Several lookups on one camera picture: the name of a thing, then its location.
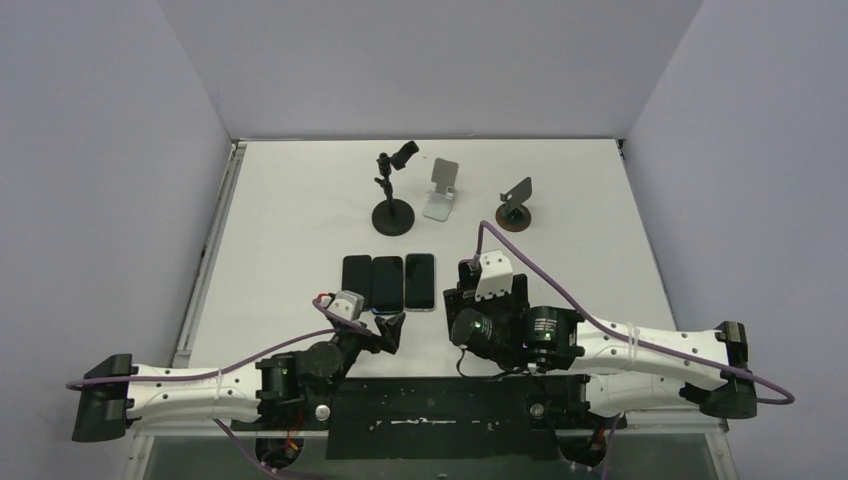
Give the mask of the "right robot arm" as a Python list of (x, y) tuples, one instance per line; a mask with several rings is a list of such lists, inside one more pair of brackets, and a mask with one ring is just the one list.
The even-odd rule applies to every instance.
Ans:
[(461, 263), (458, 274), (443, 293), (451, 342), (507, 374), (567, 376), (562, 412), (574, 426), (671, 406), (721, 419), (757, 414), (755, 384), (740, 375), (748, 341), (739, 322), (700, 332), (592, 324), (570, 308), (531, 306), (526, 275), (498, 253), (477, 268)]

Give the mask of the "black phone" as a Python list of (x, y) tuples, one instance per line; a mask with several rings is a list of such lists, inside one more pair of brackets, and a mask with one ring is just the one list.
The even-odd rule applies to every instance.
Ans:
[(349, 255), (342, 260), (342, 289), (363, 297), (363, 309), (372, 308), (372, 265), (369, 255)]

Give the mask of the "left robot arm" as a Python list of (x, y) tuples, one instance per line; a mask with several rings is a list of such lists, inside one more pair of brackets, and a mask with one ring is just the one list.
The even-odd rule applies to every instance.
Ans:
[(325, 422), (359, 354), (396, 353), (405, 318), (376, 318), (375, 335), (338, 329), (306, 350), (283, 344), (222, 369), (151, 367), (129, 354), (112, 355), (67, 386), (80, 394), (72, 439), (104, 442), (132, 427), (182, 421), (227, 421), (257, 432)]

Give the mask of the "clear-case phone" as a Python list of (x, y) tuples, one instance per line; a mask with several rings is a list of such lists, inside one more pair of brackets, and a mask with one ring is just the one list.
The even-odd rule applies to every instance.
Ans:
[(432, 311), (436, 307), (435, 257), (429, 253), (410, 253), (405, 257), (404, 305), (411, 311)]

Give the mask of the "black pole phone stand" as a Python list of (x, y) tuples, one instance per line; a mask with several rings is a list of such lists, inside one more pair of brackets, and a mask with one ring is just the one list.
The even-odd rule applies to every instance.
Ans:
[(415, 141), (406, 142), (393, 155), (380, 153), (376, 159), (379, 176), (374, 181), (382, 188), (385, 199), (378, 203), (371, 216), (374, 229), (389, 237), (407, 233), (414, 225), (415, 213), (411, 205), (394, 195), (391, 173), (406, 167), (408, 161), (419, 152)]

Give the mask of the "black smartphone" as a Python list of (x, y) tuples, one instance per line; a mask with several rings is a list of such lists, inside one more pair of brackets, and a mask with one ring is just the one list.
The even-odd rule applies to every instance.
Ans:
[(372, 312), (376, 315), (391, 315), (403, 311), (404, 261), (400, 256), (373, 259), (370, 304)]

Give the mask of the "white folding phone stand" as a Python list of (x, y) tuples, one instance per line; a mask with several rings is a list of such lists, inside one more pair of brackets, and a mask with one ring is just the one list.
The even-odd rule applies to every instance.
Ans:
[(443, 158), (434, 160), (431, 171), (433, 188), (428, 191), (428, 201), (422, 211), (424, 217), (439, 222), (448, 220), (456, 199), (458, 172), (458, 163)]

